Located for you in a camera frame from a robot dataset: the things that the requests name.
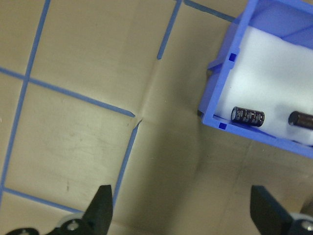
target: blue tape grid line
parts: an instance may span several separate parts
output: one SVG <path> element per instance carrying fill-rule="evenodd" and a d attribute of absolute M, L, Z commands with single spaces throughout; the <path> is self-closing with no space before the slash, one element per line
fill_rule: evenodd
<path fill-rule="evenodd" d="M 165 51 L 168 39 L 170 38 L 172 29 L 173 29 L 173 26 L 174 26 L 174 23 L 175 23 L 175 20 L 176 20 L 176 17 L 177 17 L 177 14 L 178 14 L 178 11 L 179 11 L 179 8 L 180 8 L 180 5 L 181 5 L 181 2 L 182 2 L 182 0 L 177 0 L 176 1 L 176 5 L 174 7 L 174 10 L 173 10 L 172 16 L 170 18 L 170 21 L 169 21 L 169 23 L 167 25 L 167 28 L 166 28 L 166 31 L 165 31 L 165 34 L 164 34 L 164 37 L 163 37 L 160 49 L 159 49 L 158 54 L 156 56 L 156 58 L 158 60 L 162 59 L 162 57 L 163 57 L 163 54 L 164 54 L 164 51 Z M 221 19 L 224 19 L 226 21 L 229 21 L 229 22 L 233 22 L 233 20 L 235 19 L 232 16 L 229 16 L 229 15 L 224 14 L 222 12 L 216 11 L 216 10 L 214 10 L 212 8 L 203 6 L 203 5 L 198 4 L 198 3 L 194 2 L 194 1 L 191 1 L 191 0 L 184 0 L 184 3 L 187 6 L 190 6 L 192 8 L 197 9 L 197 10 L 200 10 L 200 11 L 212 14 L 214 16 L 217 16 L 217 17 L 219 17 Z"/>
<path fill-rule="evenodd" d="M 100 106 L 100 107 L 102 107 L 102 108 L 109 109 L 109 110 L 118 112 L 118 113 L 120 113 L 120 114 L 127 115 L 127 116 L 132 117 L 132 118 L 135 117 L 135 115 L 134 115 L 132 112 L 128 111 L 128 110 L 121 109 L 121 108 L 118 108 L 118 107 L 116 107 L 116 106 L 109 105 L 109 104 L 107 104 L 107 103 L 103 103 L 103 102 L 101 102 L 101 101 L 98 101 L 98 100 L 89 98 L 89 97 L 87 97 L 87 96 L 85 96 L 85 95 L 78 94 L 78 93 L 76 93 L 76 92 L 72 92 L 72 91 L 69 91 L 69 90 L 67 90 L 67 89 L 64 89 L 64 88 L 61 88 L 61 87 L 57 87 L 57 86 L 51 85 L 51 84 L 46 83 L 46 82 L 43 82 L 43 81 L 39 81 L 39 80 L 34 79 L 34 78 L 30 78 L 30 79 L 29 79 L 29 82 L 31 82 L 31 83 L 33 83 L 33 84 L 36 84 L 36 85 L 39 85 L 39 86 L 42 86 L 42 87 L 45 87 L 45 88 L 48 88 L 48 89 L 51 89 L 51 90 L 54 90 L 54 91 L 56 91 L 56 92 L 60 92 L 60 93 L 62 93 L 62 94 L 69 95 L 69 96 L 71 96 L 71 97 L 74 97 L 74 98 L 83 100 L 83 101 L 85 101 L 85 102 L 88 102 L 88 103 L 91 103 L 91 104 Z"/>
<path fill-rule="evenodd" d="M 51 206 L 51 207 L 55 207 L 55 208 L 58 208 L 58 209 L 61 209 L 61 210 L 65 210 L 65 211 L 68 211 L 68 212 L 71 212 L 71 213 L 80 213 L 80 212 L 82 212 L 80 210 L 77 210 L 77 209 L 74 209 L 74 208 L 71 208 L 71 207 L 66 207 L 66 206 L 63 206 L 63 205 L 60 205 L 60 204 L 57 204 L 57 203 L 54 203 L 54 202 L 50 202 L 50 201 L 41 199 L 39 197 L 34 197 L 34 196 L 28 195 L 26 193 L 18 192 L 16 190 L 13 190 L 13 189 L 10 189 L 10 188 L 4 188 L 3 191 L 7 192 L 7 193 L 10 193 L 10 194 L 13 194 L 15 196 L 19 196 L 19 197 L 22 197 L 22 198 L 25 198 L 25 199 L 28 199 L 28 200 L 31 200 L 31 201 L 34 201 L 34 202 L 42 203 L 42 204 L 45 204 L 45 205 L 48 205 L 48 206 Z"/>
<path fill-rule="evenodd" d="M 120 114 L 129 116 L 129 117 L 132 117 L 132 118 L 135 117 L 135 115 L 132 112 L 128 111 L 128 110 L 125 110 L 125 109 L 122 109 L 122 108 L 118 108 L 116 106 L 113 106 L 113 105 L 101 102 L 101 101 L 96 100 L 96 99 L 92 99 L 90 97 L 87 97 L 85 95 L 82 95 L 82 94 L 79 94 L 79 93 L 76 93 L 76 92 L 72 92 L 72 91 L 67 90 L 65 88 L 61 88 L 61 87 L 58 87 L 58 86 L 55 86 L 55 85 L 52 85 L 52 84 L 49 84 L 49 83 L 46 83 L 46 82 L 43 82 L 43 81 L 39 81 L 39 80 L 37 80 L 35 78 L 31 78 L 31 77 L 27 78 L 26 76 L 24 76 L 22 74 L 10 71 L 8 69 L 0 67 L 0 72 L 3 73 L 3 74 L 7 74 L 9 76 L 12 76 L 12 77 L 21 79 L 21 80 L 28 80 L 29 83 L 33 83 L 35 85 L 48 88 L 48 89 L 53 90 L 55 92 L 59 92 L 59 93 L 62 93 L 62 94 L 69 95 L 71 97 L 80 99 L 80 100 L 85 101 L 87 103 L 91 103 L 91 104 L 100 106 L 100 107 L 108 109 L 108 110 L 111 110 L 111 111 L 114 111 L 114 112 L 118 112 Z"/>
<path fill-rule="evenodd" d="M 12 130 L 11 130 L 11 135 L 10 135 L 10 139 L 9 139 L 9 144 L 8 144 L 8 149 L 6 151 L 6 155 L 5 155 L 5 159 L 4 159 L 4 165 L 3 165 L 3 170 L 2 170 L 2 175 L 1 175 L 1 181 L 0 181 L 0 205 L 2 202 L 2 196 L 3 196 L 3 190 L 4 190 L 4 185 L 5 185 L 5 179 L 7 176 L 7 172 L 8 172 L 8 166 L 9 166 L 9 162 L 10 162 L 10 157 L 11 157 L 11 153 L 12 153 L 12 148 L 13 148 L 13 144 L 14 144 L 14 139 L 15 139 L 15 134 L 16 134 L 16 130 L 19 124 L 19 119 L 21 116 L 21 111 L 22 111 L 22 106 L 23 106 L 23 102 L 24 102 L 24 98 L 25 98 L 25 94 L 26 94 L 26 89 L 27 89 L 27 85 L 28 85 L 28 81 L 29 81 L 29 75 L 34 63 L 34 58 L 36 55 L 36 51 L 37 51 L 37 47 L 38 47 L 38 42 L 40 39 L 40 35 L 45 23 L 45 18 L 48 12 L 48 8 L 50 5 L 50 0 L 45 0 L 45 4 L 40 16 L 40 20 L 38 23 L 38 27 L 37 27 L 37 31 L 36 31 L 36 35 L 35 35 L 35 39 L 34 39 L 34 43 L 33 43 L 33 47 L 31 50 L 31 54 L 29 56 L 29 60 L 28 60 L 28 64 L 27 64 L 27 68 L 26 68 L 26 73 L 25 76 L 23 77 L 23 85 L 22 85 L 22 89 L 21 89 L 21 93 L 20 93 L 20 97 L 19 97 L 19 102 L 18 102 L 18 106 L 16 108 L 16 112 L 15 112 L 15 116 L 14 116 L 14 121 L 13 121 L 13 126 L 12 126 Z M 17 78 L 21 78 L 21 75 L 14 73 L 14 72 L 9 72 L 9 75 L 14 75 Z"/>
<path fill-rule="evenodd" d="M 184 0 L 184 3 L 187 6 L 191 6 L 191 7 L 195 8 L 195 9 L 200 10 L 200 11 L 210 13 L 210 14 L 212 14 L 214 16 L 217 16 L 217 17 L 222 18 L 223 20 L 226 20 L 226 21 L 229 21 L 229 22 L 233 22 L 233 20 L 235 19 L 232 16 L 226 15 L 226 14 L 224 14 L 222 12 L 216 11 L 216 10 L 211 9 L 209 7 L 200 5 L 200 4 L 198 4 L 198 3 L 194 2 L 194 1 L 191 1 L 191 0 Z"/>
<path fill-rule="evenodd" d="M 141 122 L 142 122 L 142 120 L 133 129 L 131 137 L 130 137 L 130 140 L 128 142 L 128 146 L 127 146 L 127 149 L 126 149 L 126 152 L 125 152 L 123 163 L 122 163 L 122 166 L 121 166 L 121 169 L 120 169 L 120 172 L 118 174 L 117 181 L 116 181 L 116 185 L 115 185 L 115 190 L 114 190 L 114 195 L 113 195 L 113 207 L 115 206 L 116 201 L 117 201 L 118 192 L 119 192 L 121 184 L 122 184 L 122 180 L 123 180 L 123 176 L 124 176 L 125 169 L 126 169 L 126 166 L 127 166 L 127 162 L 128 162 L 129 156 L 130 156 L 132 148 L 133 148 L 133 144 L 134 144 L 134 141 L 135 141 L 135 138 L 136 138 L 136 135 L 137 135 L 139 124 Z"/>
<path fill-rule="evenodd" d="M 165 34 L 164 34 L 164 37 L 163 37 L 160 49 L 158 50 L 158 54 L 156 56 L 156 58 L 158 60 L 162 59 L 163 53 L 164 53 L 165 48 L 166 48 L 167 41 L 168 41 L 168 39 L 169 39 L 169 37 L 171 35 L 171 31 L 172 31 L 172 28 L 174 26 L 174 23 L 175 23 L 175 20 L 176 20 L 176 16 L 178 14 L 181 2 L 182 2 L 182 0 L 177 0 L 176 1 L 176 4 L 175 4 L 175 7 L 174 7 L 172 16 L 171 16 L 170 21 L 169 21 L 169 23 L 167 25 L 167 28 L 166 28 L 166 31 L 165 31 Z"/>

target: black capacitor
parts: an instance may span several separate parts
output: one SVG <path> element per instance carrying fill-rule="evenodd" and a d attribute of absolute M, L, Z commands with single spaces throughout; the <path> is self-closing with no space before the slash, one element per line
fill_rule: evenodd
<path fill-rule="evenodd" d="M 231 121 L 250 126 L 262 126 L 265 114 L 260 111 L 234 107 L 231 112 Z"/>
<path fill-rule="evenodd" d="M 288 118 L 288 123 L 291 126 L 300 126 L 313 130 L 313 116 L 294 111 Z"/>

